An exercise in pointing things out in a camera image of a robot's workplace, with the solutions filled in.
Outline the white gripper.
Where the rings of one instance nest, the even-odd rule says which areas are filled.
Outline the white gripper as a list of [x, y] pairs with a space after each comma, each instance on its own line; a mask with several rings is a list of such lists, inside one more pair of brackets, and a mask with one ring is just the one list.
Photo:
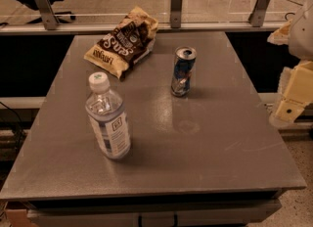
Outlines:
[[313, 103], [313, 0], [306, 0], [292, 21], [272, 32], [267, 41], [289, 44], [290, 54], [302, 60], [294, 68], [283, 68], [269, 117], [273, 126], [287, 127]]

